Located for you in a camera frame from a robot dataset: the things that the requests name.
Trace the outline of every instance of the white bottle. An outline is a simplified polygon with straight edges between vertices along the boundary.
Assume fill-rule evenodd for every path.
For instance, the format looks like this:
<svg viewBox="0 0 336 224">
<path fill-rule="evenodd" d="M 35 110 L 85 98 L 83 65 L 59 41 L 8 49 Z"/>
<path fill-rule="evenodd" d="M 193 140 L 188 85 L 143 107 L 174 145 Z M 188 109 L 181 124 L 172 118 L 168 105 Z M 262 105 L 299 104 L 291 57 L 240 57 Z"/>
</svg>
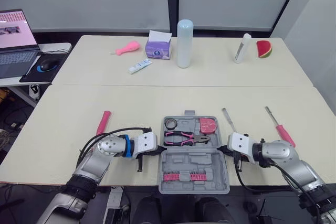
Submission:
<svg viewBox="0 0 336 224">
<path fill-rule="evenodd" d="M 189 19 L 177 23 L 177 65 L 180 68 L 190 66 L 193 48 L 194 24 Z"/>
<path fill-rule="evenodd" d="M 251 38 L 252 37 L 250 34 L 244 34 L 235 57 L 235 63 L 239 64 L 243 61 L 244 55 L 246 54 L 248 44 L 251 41 Z"/>
</svg>

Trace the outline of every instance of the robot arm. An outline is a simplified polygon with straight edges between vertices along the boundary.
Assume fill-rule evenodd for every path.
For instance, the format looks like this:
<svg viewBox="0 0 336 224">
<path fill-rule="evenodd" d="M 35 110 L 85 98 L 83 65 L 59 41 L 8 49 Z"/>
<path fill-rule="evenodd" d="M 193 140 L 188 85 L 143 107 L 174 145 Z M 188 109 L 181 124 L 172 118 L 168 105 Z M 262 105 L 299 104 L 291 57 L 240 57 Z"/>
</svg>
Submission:
<svg viewBox="0 0 336 224">
<path fill-rule="evenodd" d="M 139 154 L 156 148 L 157 140 L 153 132 L 134 139 L 129 139 L 127 135 L 104 137 L 80 162 L 62 192 L 53 198 L 37 223 L 79 223 L 113 157 L 135 159 Z"/>
<path fill-rule="evenodd" d="M 283 140 L 257 143 L 247 135 L 234 132 L 229 136 L 227 148 L 238 152 L 239 156 L 246 156 L 250 163 L 259 162 L 261 167 L 280 168 L 284 179 L 297 193 L 300 207 L 306 208 L 313 216 L 321 214 L 322 223 L 336 224 L 335 192 L 330 190 L 309 164 L 300 160 L 298 153 L 290 143 Z"/>
</svg>

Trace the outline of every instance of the screwdriver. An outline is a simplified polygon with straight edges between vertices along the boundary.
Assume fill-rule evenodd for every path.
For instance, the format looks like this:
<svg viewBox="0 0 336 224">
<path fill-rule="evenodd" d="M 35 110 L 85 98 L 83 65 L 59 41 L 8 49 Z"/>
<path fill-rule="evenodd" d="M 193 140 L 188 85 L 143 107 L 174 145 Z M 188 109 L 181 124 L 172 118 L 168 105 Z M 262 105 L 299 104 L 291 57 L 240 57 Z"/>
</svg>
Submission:
<svg viewBox="0 0 336 224">
<path fill-rule="evenodd" d="M 293 147 L 295 147 L 295 143 L 293 141 L 293 139 L 290 137 L 290 135 L 288 134 L 288 132 L 285 130 L 285 128 L 278 123 L 278 121 L 274 118 L 272 112 L 269 110 L 269 108 L 266 106 L 265 107 L 267 113 L 271 116 L 271 118 L 273 119 L 273 121 L 275 122 L 275 124 L 277 125 L 275 128 L 277 129 L 279 135 L 281 136 L 282 140 L 290 143 Z"/>
<path fill-rule="evenodd" d="M 226 110 L 226 108 L 223 108 L 222 110 L 223 110 L 223 113 L 224 113 L 224 116 L 225 116 L 226 120 L 227 120 L 227 121 L 229 122 L 229 124 L 231 125 L 232 130 L 233 130 L 234 132 L 237 132 L 237 131 L 236 131 L 236 128 L 235 128 L 235 126 L 234 126 L 234 124 L 233 124 L 233 122 L 232 122 L 232 120 L 231 120 L 231 118 L 230 118 L 230 116 L 229 116 L 229 113 L 228 113 L 227 110 Z"/>
</svg>

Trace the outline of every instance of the toothpaste tube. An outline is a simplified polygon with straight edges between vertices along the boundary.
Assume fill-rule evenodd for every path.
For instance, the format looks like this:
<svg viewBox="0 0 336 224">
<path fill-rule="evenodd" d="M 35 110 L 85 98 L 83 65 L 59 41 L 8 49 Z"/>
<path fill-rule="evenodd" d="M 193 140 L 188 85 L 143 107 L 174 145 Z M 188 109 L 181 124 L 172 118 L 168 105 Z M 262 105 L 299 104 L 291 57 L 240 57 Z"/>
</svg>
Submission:
<svg viewBox="0 0 336 224">
<path fill-rule="evenodd" d="M 139 63 L 137 63 L 133 67 L 130 67 L 128 69 L 128 73 L 133 74 L 135 72 L 138 72 L 140 69 L 143 69 L 144 67 L 146 67 L 150 64 L 152 64 L 152 62 L 149 59 L 144 59 L 143 61 L 140 61 Z"/>
</svg>

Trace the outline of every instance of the tissue box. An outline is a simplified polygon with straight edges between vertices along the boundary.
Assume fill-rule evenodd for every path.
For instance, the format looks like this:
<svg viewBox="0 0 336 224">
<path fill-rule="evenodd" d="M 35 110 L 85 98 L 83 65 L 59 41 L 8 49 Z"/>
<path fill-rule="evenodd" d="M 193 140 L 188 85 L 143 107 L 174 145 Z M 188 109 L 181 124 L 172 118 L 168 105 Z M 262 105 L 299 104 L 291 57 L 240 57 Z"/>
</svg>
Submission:
<svg viewBox="0 0 336 224">
<path fill-rule="evenodd" d="M 170 41 L 147 41 L 145 52 L 148 58 L 169 60 L 172 55 L 172 46 Z"/>
</svg>

